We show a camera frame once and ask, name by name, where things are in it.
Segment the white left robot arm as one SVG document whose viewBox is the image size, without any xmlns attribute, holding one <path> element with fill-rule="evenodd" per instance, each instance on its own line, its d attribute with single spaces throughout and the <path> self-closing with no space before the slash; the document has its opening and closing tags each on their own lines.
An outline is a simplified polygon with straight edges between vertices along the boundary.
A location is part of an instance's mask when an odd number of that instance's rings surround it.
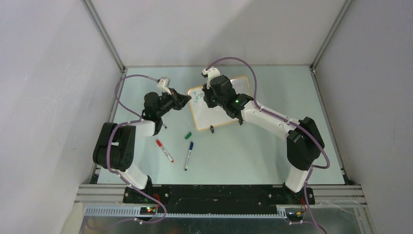
<svg viewBox="0 0 413 234">
<path fill-rule="evenodd" d="M 136 188 L 135 197 L 142 203 L 152 201 L 154 190 L 147 185 L 150 177 L 133 162 L 135 140 L 157 135 L 163 126 L 162 117 L 170 110 L 182 110 L 191 99 L 191 96 L 180 94 L 173 88 L 161 95 L 147 93 L 139 120 L 103 124 L 93 152 L 93 162 Z"/>
</svg>

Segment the green marker cap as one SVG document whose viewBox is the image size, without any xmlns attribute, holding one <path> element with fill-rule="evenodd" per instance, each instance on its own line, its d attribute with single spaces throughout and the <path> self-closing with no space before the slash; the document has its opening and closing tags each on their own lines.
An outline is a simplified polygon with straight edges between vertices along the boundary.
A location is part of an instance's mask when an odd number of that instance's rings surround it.
<svg viewBox="0 0 413 234">
<path fill-rule="evenodd" d="M 189 139 L 192 136 L 192 132 L 189 132 L 186 136 L 185 139 Z"/>
</svg>

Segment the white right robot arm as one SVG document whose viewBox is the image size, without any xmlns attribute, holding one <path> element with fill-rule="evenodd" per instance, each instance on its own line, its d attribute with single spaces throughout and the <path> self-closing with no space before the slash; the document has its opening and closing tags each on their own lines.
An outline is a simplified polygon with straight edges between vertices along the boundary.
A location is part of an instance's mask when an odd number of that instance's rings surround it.
<svg viewBox="0 0 413 234">
<path fill-rule="evenodd" d="M 283 197 L 295 204 L 303 197 L 302 188 L 308 178 L 314 161 L 323 153 L 325 144 L 315 121 L 288 119 L 281 114 L 267 110 L 255 102 L 254 98 L 237 93 L 230 79 L 224 75 L 209 78 L 202 90 L 208 108 L 220 107 L 240 124 L 255 124 L 285 140 L 287 159 L 291 165 L 285 180 Z"/>
</svg>

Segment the yellow framed whiteboard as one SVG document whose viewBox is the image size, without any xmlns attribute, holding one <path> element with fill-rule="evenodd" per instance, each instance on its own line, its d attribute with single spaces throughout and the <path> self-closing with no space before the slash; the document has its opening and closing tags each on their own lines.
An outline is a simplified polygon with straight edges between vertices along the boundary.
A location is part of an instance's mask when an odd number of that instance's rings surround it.
<svg viewBox="0 0 413 234">
<path fill-rule="evenodd" d="M 232 78 L 230 82 L 236 93 L 252 95 L 247 76 Z M 230 118 L 219 106 L 208 108 L 204 101 L 205 94 L 202 91 L 202 86 L 189 89 L 188 95 L 191 96 L 189 105 L 196 130 L 208 130 L 211 126 L 218 127 L 237 121 L 236 118 Z"/>
</svg>

